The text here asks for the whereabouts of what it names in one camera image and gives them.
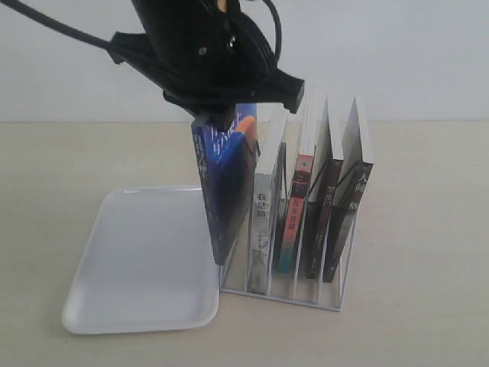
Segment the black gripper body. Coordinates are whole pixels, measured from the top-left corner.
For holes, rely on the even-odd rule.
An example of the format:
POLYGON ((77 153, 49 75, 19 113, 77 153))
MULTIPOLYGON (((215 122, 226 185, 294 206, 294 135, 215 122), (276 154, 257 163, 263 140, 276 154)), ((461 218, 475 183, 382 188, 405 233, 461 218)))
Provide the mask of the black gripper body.
POLYGON ((276 5, 265 3, 274 23, 270 44, 238 1, 134 1, 140 34, 117 32, 110 40, 116 63, 126 62, 158 85, 164 98, 199 114, 223 115, 239 103, 280 103, 295 113, 304 80, 282 71, 282 24, 276 5))

